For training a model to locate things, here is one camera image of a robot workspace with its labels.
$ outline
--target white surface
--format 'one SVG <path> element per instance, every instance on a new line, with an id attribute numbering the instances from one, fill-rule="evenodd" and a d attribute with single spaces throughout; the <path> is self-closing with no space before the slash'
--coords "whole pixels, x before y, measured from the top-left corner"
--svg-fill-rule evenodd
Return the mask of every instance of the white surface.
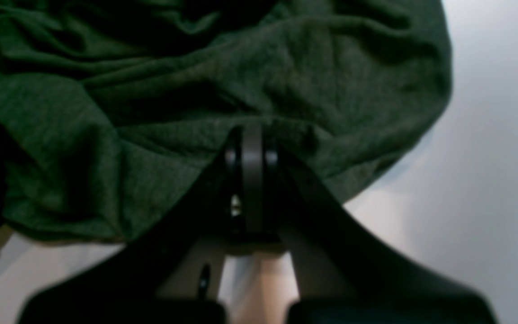
<path id="1" fill-rule="evenodd" d="M 228 257 L 219 300 L 232 324 L 282 324 L 299 299 L 290 253 Z"/>
<path id="2" fill-rule="evenodd" d="M 411 258 L 485 293 L 503 324 L 518 324 L 518 0 L 445 6 L 454 43 L 452 103 L 419 147 L 346 206 Z M 9 234 L 4 229 L 0 241 Z M 0 252 L 0 324 L 14 322 L 33 291 L 115 249 L 45 247 L 12 236 Z M 288 260 L 269 262 L 261 284 L 292 280 Z M 247 298 L 230 299 L 225 291 L 236 285 L 226 285 L 226 303 Z M 280 298 L 290 300 L 296 288 L 286 287 Z"/>

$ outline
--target black plastic part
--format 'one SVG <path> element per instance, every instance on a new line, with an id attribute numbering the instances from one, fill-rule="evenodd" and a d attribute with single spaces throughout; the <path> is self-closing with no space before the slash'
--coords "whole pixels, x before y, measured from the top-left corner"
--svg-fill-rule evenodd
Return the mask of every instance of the black plastic part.
<path id="1" fill-rule="evenodd" d="M 476 297 L 308 300 L 291 306 L 288 324 L 488 324 L 493 318 Z"/>
<path id="2" fill-rule="evenodd" d="M 199 285 L 197 285 L 197 299 L 203 300 L 207 296 L 209 289 L 209 281 L 211 278 L 211 267 L 205 265 L 201 270 L 201 276 L 199 277 Z"/>
<path id="3" fill-rule="evenodd" d="M 31 298 L 19 323 L 142 324 L 152 323 L 150 315 L 145 314 L 165 318 L 169 312 L 169 316 L 175 316 L 175 308 L 169 303 L 179 301 L 157 300 L 156 290 L 197 238 L 214 230 L 224 232 L 228 227 L 228 217 L 220 212 L 220 207 L 228 204 L 231 187 L 224 156 L 218 156 L 181 201 L 144 237 L 97 267 Z M 216 308 L 221 307 L 195 300 L 177 305 L 183 310 L 189 305 L 193 307 L 183 313 L 190 321 L 171 320 L 172 323 L 199 323 L 192 321 L 197 314 L 203 312 L 200 318 L 205 319 L 204 313 L 218 314 Z"/>
<path id="4" fill-rule="evenodd" d="M 248 234 L 263 234 L 263 131 L 261 126 L 243 129 L 241 141 L 243 219 Z"/>
<path id="5" fill-rule="evenodd" d="M 244 219 L 232 218 L 229 209 L 233 194 L 243 192 L 241 137 L 242 130 L 235 129 L 224 151 L 144 237 L 84 274 L 39 293 L 27 303 L 20 324 L 222 323 L 224 309 L 202 300 L 211 269 L 203 267 L 198 283 L 185 283 L 198 285 L 200 300 L 160 300 L 156 290 L 199 238 L 264 243 L 273 242 L 278 233 L 300 238 L 287 240 L 293 245 L 288 248 L 300 294 L 309 291 L 309 297 L 317 297 L 323 291 L 320 296 L 327 298 L 294 305 L 288 316 L 292 324 L 438 323 L 427 320 L 435 313 L 442 314 L 442 323 L 494 322 L 476 291 L 421 267 L 378 240 L 335 201 L 310 168 L 268 135 L 263 136 L 262 149 L 263 231 L 247 232 Z M 296 242 L 308 248 L 297 249 Z M 302 255 L 302 260 L 294 255 Z M 302 267 L 320 267 L 341 279 L 325 281 L 322 271 Z"/>

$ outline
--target wrinkled fabric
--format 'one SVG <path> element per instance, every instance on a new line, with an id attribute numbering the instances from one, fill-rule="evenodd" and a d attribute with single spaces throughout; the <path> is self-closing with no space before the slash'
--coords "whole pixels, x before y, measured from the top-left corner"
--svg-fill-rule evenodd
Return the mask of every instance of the wrinkled fabric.
<path id="1" fill-rule="evenodd" d="M 438 0 L 0 0 L 0 224 L 133 240 L 255 123 L 345 201 L 450 92 Z"/>

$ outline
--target black plastic mount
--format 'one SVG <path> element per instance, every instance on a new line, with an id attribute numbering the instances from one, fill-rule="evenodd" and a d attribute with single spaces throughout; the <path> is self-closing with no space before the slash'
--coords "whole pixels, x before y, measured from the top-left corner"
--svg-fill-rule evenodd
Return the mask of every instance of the black plastic mount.
<path id="1" fill-rule="evenodd" d="M 35 295 L 20 324 L 224 323 L 222 260 L 249 243 L 291 253 L 301 301 L 288 323 L 495 322 L 479 293 L 389 248 L 269 131 L 248 126 L 142 238 Z"/>

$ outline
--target dark green cloth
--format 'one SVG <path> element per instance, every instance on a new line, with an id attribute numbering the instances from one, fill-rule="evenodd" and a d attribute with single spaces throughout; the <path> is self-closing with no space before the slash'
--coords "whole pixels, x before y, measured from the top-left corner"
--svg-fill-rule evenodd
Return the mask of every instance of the dark green cloth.
<path id="1" fill-rule="evenodd" d="M 0 223 L 137 238 L 250 123 L 345 201 L 450 90 L 439 0 L 0 0 Z"/>

